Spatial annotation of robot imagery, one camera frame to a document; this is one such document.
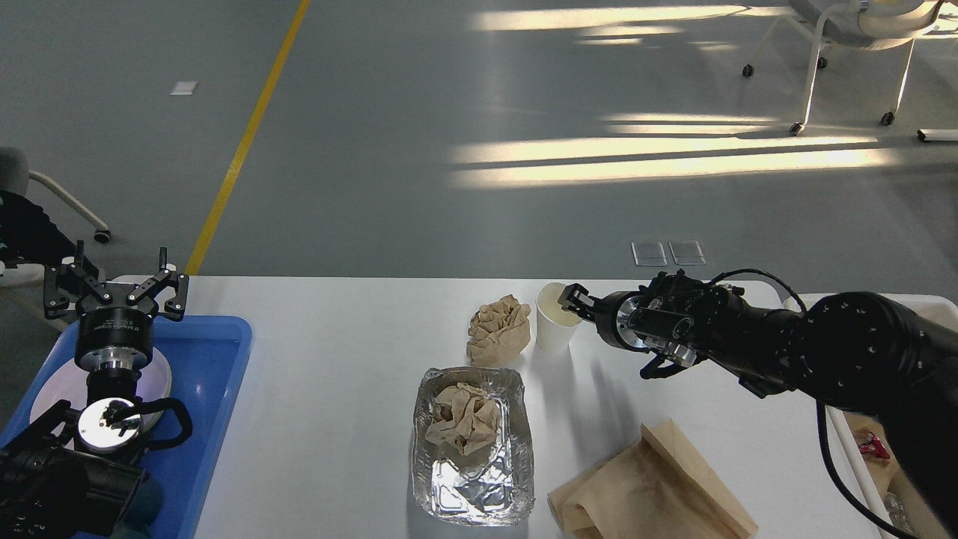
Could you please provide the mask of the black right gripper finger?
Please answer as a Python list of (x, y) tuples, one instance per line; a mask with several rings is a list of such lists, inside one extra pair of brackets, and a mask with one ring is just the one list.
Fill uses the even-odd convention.
[(582, 284), (566, 285), (560, 292), (558, 304), (562, 311), (574, 314), (577, 318), (595, 324), (598, 298), (591, 296)]
[(660, 380), (687, 371), (690, 365), (682, 365), (677, 358), (664, 353), (656, 354), (643, 368), (640, 369), (640, 378), (643, 380)]

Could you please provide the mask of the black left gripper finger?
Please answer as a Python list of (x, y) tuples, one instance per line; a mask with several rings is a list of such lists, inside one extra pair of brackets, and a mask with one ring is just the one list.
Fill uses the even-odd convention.
[(105, 273), (85, 255), (85, 242), (76, 242), (74, 255), (58, 265), (46, 267), (43, 283), (43, 315), (60, 320), (78, 311), (81, 315), (111, 309), (113, 293), (106, 286)]
[(148, 317), (180, 322), (186, 314), (189, 277), (168, 262), (168, 250), (159, 249), (158, 270), (126, 295), (126, 307)]

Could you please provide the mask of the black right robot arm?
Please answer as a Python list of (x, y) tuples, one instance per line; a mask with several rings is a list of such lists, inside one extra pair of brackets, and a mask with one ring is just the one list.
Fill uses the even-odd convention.
[(760, 398), (790, 390), (810, 395), (836, 488), (873, 524), (903, 538), (853, 497), (829, 453), (828, 407), (876, 420), (904, 474), (955, 537), (956, 332), (869, 291), (832, 294), (799, 311), (760, 309), (726, 278), (661, 272), (649, 285), (603, 298), (572, 284), (558, 304), (592, 322), (606, 344), (653, 355), (640, 372), (645, 380), (712, 361)]

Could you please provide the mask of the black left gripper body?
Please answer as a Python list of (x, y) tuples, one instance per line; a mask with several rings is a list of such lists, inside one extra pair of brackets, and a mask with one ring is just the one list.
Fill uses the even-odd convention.
[(153, 361), (154, 315), (120, 303), (76, 303), (78, 338), (74, 362), (83, 371), (141, 371)]

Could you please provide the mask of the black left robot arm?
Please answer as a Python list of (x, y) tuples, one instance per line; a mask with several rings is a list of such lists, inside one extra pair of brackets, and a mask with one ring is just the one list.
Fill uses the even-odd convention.
[(85, 245), (47, 267), (47, 320), (76, 314), (74, 362), (86, 373), (86, 402), (61, 399), (2, 448), (2, 536), (109, 536), (146, 481), (149, 451), (182, 445), (194, 432), (174, 397), (137, 395), (153, 361), (153, 322), (184, 317), (189, 279), (159, 250), (154, 276), (139, 284), (106, 281), (86, 269)]

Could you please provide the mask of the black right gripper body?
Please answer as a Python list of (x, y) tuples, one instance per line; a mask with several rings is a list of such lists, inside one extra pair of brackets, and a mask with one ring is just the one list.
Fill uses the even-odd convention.
[(649, 351), (643, 338), (627, 325), (641, 299), (642, 293), (634, 290), (615, 291), (595, 301), (595, 327), (606, 344), (637, 353)]

